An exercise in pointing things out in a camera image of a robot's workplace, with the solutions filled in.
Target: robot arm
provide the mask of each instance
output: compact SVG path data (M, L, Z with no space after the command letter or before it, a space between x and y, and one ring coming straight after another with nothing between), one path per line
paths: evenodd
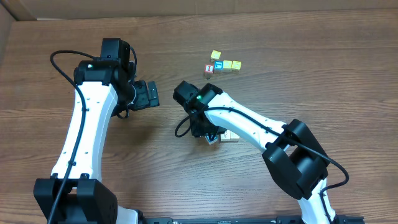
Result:
M289 136L326 155L305 124L296 119L288 125L265 118L240 105L227 93L211 84L199 90L187 82L182 82L175 89L173 98L188 114L193 115L190 117L192 135L200 137L221 134L226 129L238 134L262 152L276 184L298 200L304 223L330 223L319 194L326 186L328 175L326 167L329 162L299 147L288 157L284 151L289 147L289 143L284 138L266 131L247 117L229 111L228 108L241 111L280 135ZM211 110L212 108L225 108L225 110ZM335 211L331 208L326 193L323 194L323 198L327 212L333 220Z
M138 223L139 213L118 206L115 194L101 183L101 159L110 118L122 118L119 113L124 110L128 117L129 110L159 105L154 82L147 87L143 80L134 81L137 61L129 61L130 50L134 53L121 39L103 39L101 57L81 61L75 69L74 82L84 99L75 90L75 107L61 155L51 178L37 179L34 187L34 197L49 223ZM73 158L82 100L86 104L85 125ZM76 189L75 194L70 194L72 189Z

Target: blue block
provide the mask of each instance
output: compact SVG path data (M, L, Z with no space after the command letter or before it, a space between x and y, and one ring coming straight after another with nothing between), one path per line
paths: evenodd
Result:
M223 62L215 61L214 62L214 69L223 69Z

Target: black mounting bracket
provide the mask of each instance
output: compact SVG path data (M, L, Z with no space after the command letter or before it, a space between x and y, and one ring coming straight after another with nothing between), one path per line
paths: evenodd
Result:
M363 217L337 215L334 224L365 224ZM277 218L204 218L181 219L142 218L143 224L304 224L300 215L279 216Z
M104 38L101 56L84 60L75 68L74 82L102 82L112 85L118 94L118 103L112 116L125 110L142 110L159 106L155 82L134 81L137 66L130 62L130 45L120 38Z
M303 122L294 119L290 124L283 125L283 128L283 137L293 139L327 156ZM319 181L328 176L326 167L330 162L301 147L297 147L288 156L284 148L289 143L283 137L279 136L273 143L267 143L267 150L262 154L262 158L267 164L272 179L284 192L297 200L309 199Z
M183 106L185 112L192 114L202 110L217 94L222 93L222 89L210 83L207 83L202 89L198 89L183 81L174 89L173 99ZM190 117L190 127L192 136L197 138L207 134L216 136L226 131L225 128L212 124L204 113Z
M118 200L96 179L68 179L54 213L55 223L110 223L118 217ZM37 179L33 195L48 219L62 179Z

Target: white arm link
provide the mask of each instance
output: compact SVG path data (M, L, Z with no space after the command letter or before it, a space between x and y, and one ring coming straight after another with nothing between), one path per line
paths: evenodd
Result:
M86 98L86 121L77 150L75 162L69 179L79 179L80 174L89 174L90 179L101 181L101 160L104 149L109 119L118 101L112 85L104 86L101 82L83 82L79 86ZM62 179L67 171L68 161L75 146L81 121L81 100L75 91L75 108L62 152L51 174L58 174Z
M254 118L256 121L262 123L264 126L270 127L272 130L282 133L284 129L282 125L285 123L281 121L274 121L272 119L263 117L250 109L240 105L234 101L227 93L216 95L209 103L209 108L212 107L225 107L234 108L242 111L243 113ZM241 136L246 141L250 142L253 146L256 146L262 153L266 150L265 145L270 142L274 142L277 136L267 133L264 129L254 124L244 116L229 112L226 110L210 110L205 112L206 117L209 121L223 128L226 128L237 135ZM312 196L309 200L304 198L298 201L300 208L302 209L302 220L306 224L329 224L325 211L322 206L319 191L326 186L326 179L321 180L318 185L313 189ZM325 203L326 209L328 210L331 219L335 218L335 211L331 208L328 196L325 192Z

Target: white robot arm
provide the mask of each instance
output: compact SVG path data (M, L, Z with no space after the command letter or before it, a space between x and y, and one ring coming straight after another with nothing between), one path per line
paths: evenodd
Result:
M130 50L133 62L129 61ZM81 61L71 80L53 61L61 53L93 60ZM50 60L75 87L75 107L51 178L36 180L36 201L48 223L138 224L139 212L120 207L116 196L101 183L101 160L110 118L122 118L120 112L124 110L127 118L129 110L159 106L155 83L134 81L137 58L134 49L121 39L103 39L98 58L61 50L54 52ZM76 189L75 194L70 194L72 189Z
M284 122L274 121L273 119L266 118L251 111L250 109L247 109L246 107L234 101L227 93L214 96L214 98L208 103L208 106L209 108L234 108L249 115L256 121L262 123L264 126L270 127L279 134L282 134L284 131L282 128L282 126L285 125ZM258 148L261 153L266 150L267 143L273 143L278 138L278 136L267 132L244 116L230 112L228 110L210 110L205 111L205 114L207 119L212 124L236 133L247 142ZM312 196L308 200L305 198L298 200L298 204L302 210L302 220L305 224L329 224L329 221L325 215L325 211L322 207L322 201L319 194L321 189L324 187L326 187L326 178L319 181L317 186L312 190ZM336 213L330 206L326 192L324 193L323 198L325 200L328 213L333 220Z
M215 135L220 134L225 129L228 129L243 139L250 142L253 146L258 148L260 152L263 153L264 160L266 161L265 155L267 152L267 148L271 146L272 143L278 139L279 135L285 131L287 124L281 121L274 121L273 119L266 118L261 116L250 109L240 105L236 101L234 101L227 93L222 92L216 86L211 84L207 84L202 90L197 89L193 85L190 85L186 82L182 82L176 89L174 93L174 99L177 100L187 111L188 113L191 112L193 116L190 117L191 122L191 131L195 137L205 136L205 135ZM246 116L243 116L239 113L235 113L231 111L229 108L234 110L238 110L248 117L252 118L253 120L261 123L263 126L268 127L269 129L273 130L275 133L279 135L275 135L275 133L268 132L266 129L260 127L258 124L254 123ZM289 147L288 144L284 144L282 150L285 151ZM287 157L286 154L274 154L274 155L283 155L285 158ZM300 173L300 171L305 170L300 168L296 168L292 166L292 163L287 160L278 160L278 158L273 158L272 154L269 155L269 160L267 165L271 162L274 162L276 165L280 162L286 162L286 166L291 166L292 170L285 170L286 172L292 172L292 178L294 179L294 174L300 177L304 176L306 173ZM312 160L311 157L307 157L304 160ZM277 166L272 164L270 171L274 171L278 169ZM307 166L306 162L299 163L298 166ZM308 165L314 166L313 168L322 168L318 167L314 164ZM281 171L274 171L271 172L272 178L277 182L277 184L286 191L289 195L296 198L298 200L298 204L302 209L302 221L306 224L329 224L329 220L327 218L327 214L329 214L330 219L333 220L336 213L331 208L328 196L323 193L323 199L325 201L325 206L322 204L320 191L324 187L326 187L326 177L325 175L320 175L316 179L313 180L303 180L303 181L313 181L311 184L310 193L301 194L296 192L293 193L286 185L295 183L289 183L289 180L280 180Z

